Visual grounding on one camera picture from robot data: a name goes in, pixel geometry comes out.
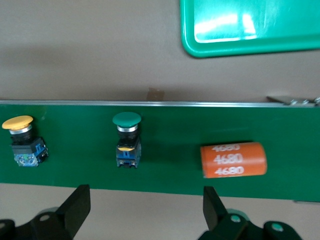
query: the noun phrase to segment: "green button cap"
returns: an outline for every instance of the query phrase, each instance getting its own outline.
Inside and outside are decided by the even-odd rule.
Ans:
[[[126,111],[115,115],[112,121],[114,124],[122,128],[128,129],[140,123],[141,116],[135,112]]]

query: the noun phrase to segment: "plastic tray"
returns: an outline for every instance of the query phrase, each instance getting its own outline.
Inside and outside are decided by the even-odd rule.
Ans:
[[[181,38],[197,58],[320,48],[320,1],[180,0]]]

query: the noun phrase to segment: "orange battery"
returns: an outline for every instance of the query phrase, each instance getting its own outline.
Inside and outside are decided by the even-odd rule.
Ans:
[[[201,147],[205,178],[263,175],[267,171],[264,148],[258,142]]]

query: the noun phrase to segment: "yellow button cap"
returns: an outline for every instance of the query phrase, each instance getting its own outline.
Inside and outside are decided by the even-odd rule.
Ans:
[[[16,116],[5,121],[2,124],[2,128],[17,131],[28,127],[32,121],[32,116]]]

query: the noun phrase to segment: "beige surface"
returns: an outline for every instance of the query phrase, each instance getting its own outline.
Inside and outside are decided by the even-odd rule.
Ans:
[[[58,207],[73,188],[0,184],[0,219],[28,222],[43,209]],[[91,190],[91,212],[76,240],[196,240],[207,229],[202,197],[163,193]],[[320,205],[289,200],[222,197],[226,208],[245,212],[262,227],[285,222],[306,240],[320,236]]]
[[[0,0],[0,99],[256,101],[320,95],[320,51],[195,59],[179,0]]]

